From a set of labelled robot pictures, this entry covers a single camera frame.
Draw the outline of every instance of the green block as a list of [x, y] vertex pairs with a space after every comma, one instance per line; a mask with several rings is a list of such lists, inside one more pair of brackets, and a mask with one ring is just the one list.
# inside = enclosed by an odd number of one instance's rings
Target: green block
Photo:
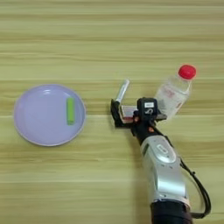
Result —
[[66, 99], [66, 123], [74, 124], [74, 98], [72, 97]]

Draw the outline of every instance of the red bottle cap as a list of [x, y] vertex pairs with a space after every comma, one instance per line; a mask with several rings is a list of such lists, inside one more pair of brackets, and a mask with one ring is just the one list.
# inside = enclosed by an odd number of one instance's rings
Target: red bottle cap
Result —
[[180, 77], [186, 80], [191, 80], [196, 75], [196, 68], [194, 66], [184, 65], [178, 70]]

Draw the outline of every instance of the plate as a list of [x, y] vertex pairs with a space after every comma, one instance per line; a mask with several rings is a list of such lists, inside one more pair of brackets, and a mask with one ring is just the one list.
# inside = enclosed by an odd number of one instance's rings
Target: plate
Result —
[[[67, 124], [67, 98], [74, 98], [74, 124]], [[67, 143], [82, 130], [86, 109], [81, 98], [61, 85], [43, 85], [25, 92], [16, 102], [14, 123], [18, 133], [34, 144]]]

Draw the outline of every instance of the plastic bottle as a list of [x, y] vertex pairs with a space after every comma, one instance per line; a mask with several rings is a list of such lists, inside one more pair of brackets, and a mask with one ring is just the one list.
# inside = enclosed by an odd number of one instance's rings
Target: plastic bottle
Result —
[[186, 102], [192, 89], [192, 79], [196, 75], [193, 66], [182, 66], [178, 74], [170, 77], [157, 91], [158, 108], [167, 115], [167, 119], [174, 117]]

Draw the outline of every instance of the wooden table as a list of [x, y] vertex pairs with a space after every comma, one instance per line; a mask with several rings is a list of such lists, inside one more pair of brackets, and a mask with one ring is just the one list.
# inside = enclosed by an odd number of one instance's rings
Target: wooden table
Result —
[[[222, 0], [1, 1], [0, 223], [150, 223], [137, 140], [114, 129], [109, 102], [127, 78], [123, 103], [154, 96], [185, 63], [198, 69], [191, 98], [158, 127], [211, 195], [211, 215], [195, 223], [223, 223], [223, 19]], [[82, 133], [60, 147], [30, 144], [13, 127], [16, 99], [46, 83], [74, 89], [87, 107]]]

